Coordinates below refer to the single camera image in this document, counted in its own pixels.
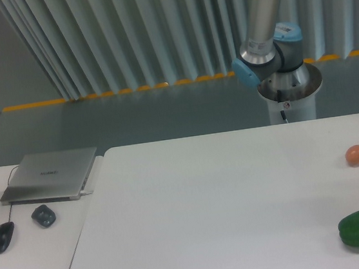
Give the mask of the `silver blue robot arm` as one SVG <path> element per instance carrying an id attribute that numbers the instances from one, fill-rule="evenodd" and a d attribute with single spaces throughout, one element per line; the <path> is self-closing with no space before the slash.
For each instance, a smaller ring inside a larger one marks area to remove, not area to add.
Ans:
<path id="1" fill-rule="evenodd" d="M 250 0 L 247 32 L 232 62 L 240 81 L 276 103 L 309 97 L 322 84 L 305 63 L 332 53 L 359 50 L 359 0 L 302 0 L 296 22 L 280 22 L 281 0 Z"/>

